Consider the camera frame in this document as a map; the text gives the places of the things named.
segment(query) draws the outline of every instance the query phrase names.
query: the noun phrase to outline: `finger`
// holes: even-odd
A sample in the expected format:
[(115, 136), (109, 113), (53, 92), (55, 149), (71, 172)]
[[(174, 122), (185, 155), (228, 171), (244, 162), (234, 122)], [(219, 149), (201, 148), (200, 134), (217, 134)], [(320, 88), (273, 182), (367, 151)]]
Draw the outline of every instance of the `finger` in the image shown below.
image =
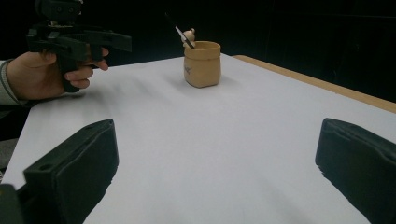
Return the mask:
[(64, 78), (69, 81), (79, 81), (88, 79), (93, 75), (93, 69), (89, 66), (81, 66), (76, 71), (67, 72)]
[[(106, 57), (108, 54), (109, 54), (108, 49), (102, 48), (102, 56)], [(102, 61), (97, 62), (97, 61), (94, 61), (92, 59), (91, 55), (89, 56), (89, 60), (87, 60), (85, 62), (81, 62), (79, 64), (80, 65), (91, 65), (91, 64), (93, 64), (96, 67), (98, 67), (98, 68), (100, 68), (100, 69), (102, 69), (104, 71), (106, 71), (108, 69), (108, 64), (107, 64), (105, 59), (103, 59)]]
[(90, 86), (90, 81), (88, 79), (82, 79), (77, 81), (70, 81), (70, 84), (79, 89), (86, 89)]
[(106, 60), (102, 60), (102, 61), (96, 62), (94, 64), (96, 65), (96, 67), (102, 69), (103, 71), (107, 71), (107, 69), (108, 69), (108, 64), (107, 64)]

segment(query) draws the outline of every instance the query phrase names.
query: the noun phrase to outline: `beige ceramic cup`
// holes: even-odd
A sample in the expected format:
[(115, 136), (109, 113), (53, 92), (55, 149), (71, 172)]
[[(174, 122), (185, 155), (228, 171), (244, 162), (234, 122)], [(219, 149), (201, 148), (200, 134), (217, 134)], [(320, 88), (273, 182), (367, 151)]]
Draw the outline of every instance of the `beige ceramic cup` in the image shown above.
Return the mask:
[(190, 85), (203, 88), (219, 84), (221, 76), (220, 45), (195, 41), (195, 48), (184, 48), (184, 78)]

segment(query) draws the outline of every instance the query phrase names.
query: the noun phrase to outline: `black background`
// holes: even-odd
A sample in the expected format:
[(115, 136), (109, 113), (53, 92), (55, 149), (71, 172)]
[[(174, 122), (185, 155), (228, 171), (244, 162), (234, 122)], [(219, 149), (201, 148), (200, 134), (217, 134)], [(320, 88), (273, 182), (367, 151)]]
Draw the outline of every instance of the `black background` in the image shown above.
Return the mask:
[[(33, 0), (2, 0), (0, 59), (27, 51), (35, 23)], [(396, 103), (396, 1), (85, 0), (77, 23), (130, 35), (133, 52), (110, 48), (110, 66), (181, 57), (174, 27), (194, 28), (196, 40)]]

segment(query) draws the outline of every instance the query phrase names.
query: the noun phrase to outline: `white table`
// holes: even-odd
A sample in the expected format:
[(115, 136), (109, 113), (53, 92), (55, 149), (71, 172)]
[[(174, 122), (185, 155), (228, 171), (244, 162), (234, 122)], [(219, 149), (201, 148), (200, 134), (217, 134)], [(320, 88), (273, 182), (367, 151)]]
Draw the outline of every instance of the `white table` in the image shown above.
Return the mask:
[(221, 55), (196, 89), (183, 58), (95, 70), (91, 86), (36, 105), (3, 183), (85, 125), (114, 119), (120, 166), (85, 223), (369, 223), (315, 165), (321, 122), (396, 142), (396, 114)]

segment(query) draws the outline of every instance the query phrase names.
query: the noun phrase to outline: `paintbrush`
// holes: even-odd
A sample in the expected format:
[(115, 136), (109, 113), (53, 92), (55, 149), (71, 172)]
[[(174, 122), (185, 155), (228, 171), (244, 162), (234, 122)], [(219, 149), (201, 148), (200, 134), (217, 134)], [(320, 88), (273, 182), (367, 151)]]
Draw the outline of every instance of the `paintbrush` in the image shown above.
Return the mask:
[(185, 41), (185, 42), (189, 45), (189, 47), (190, 47), (191, 49), (195, 49), (195, 47), (192, 45), (192, 43), (190, 42), (190, 40), (178, 29), (177, 25), (172, 21), (172, 19), (170, 18), (170, 16), (169, 16), (168, 13), (166, 13), (166, 12), (165, 12), (165, 17), (166, 17), (166, 19), (168, 19), (168, 21), (169, 21), (169, 23), (171, 23), (171, 25), (175, 26), (175, 28), (176, 28), (178, 34), (181, 36), (181, 39), (182, 39), (183, 41)]

